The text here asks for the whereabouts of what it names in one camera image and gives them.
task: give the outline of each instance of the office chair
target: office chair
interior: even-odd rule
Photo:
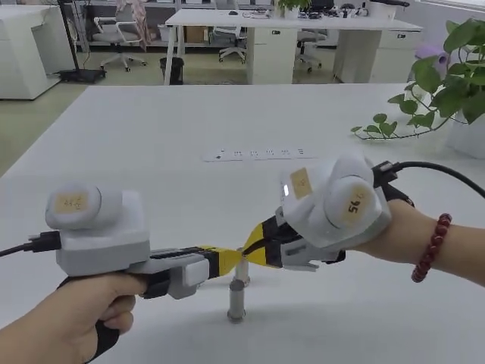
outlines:
[[[239,12],[237,0],[211,0],[211,2],[218,10],[234,10]],[[239,46],[246,39],[246,35],[242,32],[241,27],[214,27],[211,35],[229,39],[233,42],[232,47],[219,51],[219,62],[222,62],[225,57],[233,53],[237,53],[241,57],[241,63],[244,64],[246,62],[246,48]]]
[[[311,0],[310,5],[305,9],[305,11],[325,14],[330,11],[334,5],[333,0]],[[324,29],[303,29],[301,32],[298,32],[298,43],[296,46],[300,48],[300,53],[296,56],[296,59],[303,63],[309,64],[307,72],[310,73],[313,71],[314,63],[317,63],[318,68],[321,68],[321,62],[318,58],[305,54],[306,43],[310,43],[310,45],[314,48],[317,42],[325,40],[327,36],[328,33]]]
[[[118,59],[123,62],[126,72],[130,72],[127,60],[139,61],[142,62],[143,66],[146,66],[146,61],[143,58],[123,53],[121,49],[121,43],[138,43],[142,40],[136,29],[136,22],[133,20],[131,5],[127,4],[122,11],[116,14],[116,17],[95,17],[94,23],[100,33],[93,34],[93,40],[108,42],[116,51],[116,55],[101,62],[102,70],[105,69],[106,64]],[[111,25],[111,29],[106,29],[108,27],[103,28],[103,23],[114,23],[114,26]]]
[[[300,48],[300,53],[296,56],[296,59],[308,64],[308,73],[313,71],[313,64],[315,63],[318,65],[318,68],[321,68],[321,62],[317,57],[305,54],[307,43],[311,43],[310,46],[314,48],[316,47],[317,42],[325,40],[326,38],[327,31],[325,29],[304,29],[298,32],[298,42],[296,43],[296,46]]]

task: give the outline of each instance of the sticker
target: sticker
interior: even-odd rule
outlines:
[[[364,186],[354,187],[350,198],[345,204],[345,210],[343,210],[343,220],[349,224],[354,224],[360,219],[362,212],[369,203],[368,189]]]
[[[55,197],[54,213],[73,214],[88,208],[88,193],[58,193]]]
[[[293,185],[296,199],[302,199],[313,192],[311,190],[311,184],[310,180],[308,179],[306,168],[302,168],[291,173],[289,177],[291,178],[291,184]]]

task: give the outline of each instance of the gray office chair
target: gray office chair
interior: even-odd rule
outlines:
[[[138,43],[142,37],[138,34],[136,29],[136,22],[133,20],[133,13],[131,5],[126,5],[122,11],[116,14],[116,17],[95,17],[94,22],[100,33],[93,34],[92,38],[99,42],[108,42],[114,50],[116,55],[111,56],[101,62],[101,69],[105,69],[105,65],[120,59],[124,64],[126,72],[130,72],[127,60],[140,61],[143,66],[146,66],[146,61],[135,55],[128,55],[123,53],[121,43]],[[102,24],[111,23],[110,29],[103,27]]]
[[[311,46],[315,47],[317,42],[326,38],[327,31],[325,29],[304,29],[298,32],[298,43],[296,46],[300,48],[300,53],[296,56],[296,59],[308,64],[307,72],[313,71],[313,64],[315,63],[318,65],[318,68],[321,68],[321,62],[318,58],[305,54],[307,43],[311,43]]]
[[[211,0],[214,7],[218,10],[234,10],[239,12],[237,0]],[[222,62],[225,57],[237,53],[241,58],[241,62],[246,62],[246,48],[241,47],[240,43],[246,39],[246,35],[242,32],[241,27],[214,27],[211,34],[213,38],[224,38],[233,42],[232,47],[224,48],[219,51],[219,62]]]

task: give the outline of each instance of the black handle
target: black handle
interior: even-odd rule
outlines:
[[[58,289],[71,281],[75,281],[76,279],[79,278],[67,277],[62,281],[61,284],[59,284]],[[98,347],[96,348],[96,353],[94,354],[94,357],[88,362],[92,362],[98,356],[110,350],[120,338],[120,331],[114,330],[112,328],[107,328],[103,321],[98,320],[96,322],[95,328],[96,334],[98,335]]]

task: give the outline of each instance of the power strip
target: power strip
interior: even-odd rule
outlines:
[[[317,158],[306,148],[219,149],[202,157],[204,162],[266,161],[270,159]]]

